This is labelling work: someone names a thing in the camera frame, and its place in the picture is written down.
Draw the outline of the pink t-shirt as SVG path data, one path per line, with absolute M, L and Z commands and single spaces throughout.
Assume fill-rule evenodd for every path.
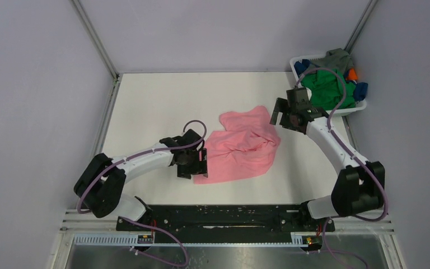
M 249 179 L 265 174 L 273 165 L 281 138 L 264 106 L 248 112 L 219 116 L 224 127 L 205 141 L 208 175 L 197 175 L 195 184 L 215 184 Z

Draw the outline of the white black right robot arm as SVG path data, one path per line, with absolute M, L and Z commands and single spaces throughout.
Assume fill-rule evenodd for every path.
M 337 133 L 331 116 L 314 107 L 305 87 L 287 90 L 287 97 L 277 98 L 270 123 L 279 124 L 305 134 L 325 154 L 337 173 L 330 195 L 304 202 L 298 222 L 304 230 L 312 231 L 327 217 L 354 216 L 358 219 L 367 211 L 383 209 L 375 220 L 388 213 L 385 192 L 385 168 L 371 162 L 346 143 Z

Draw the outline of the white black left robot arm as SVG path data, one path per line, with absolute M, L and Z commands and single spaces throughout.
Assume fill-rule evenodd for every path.
M 97 154 L 73 190 L 80 204 L 96 218 L 118 216 L 129 219 L 137 230 L 145 230 L 151 224 L 149 207 L 140 198 L 124 194 L 123 188 L 137 177 L 171 166 L 177 167 L 179 178 L 207 177 L 204 138 L 189 129 L 181 136 L 163 138 L 150 148 L 130 156 Z

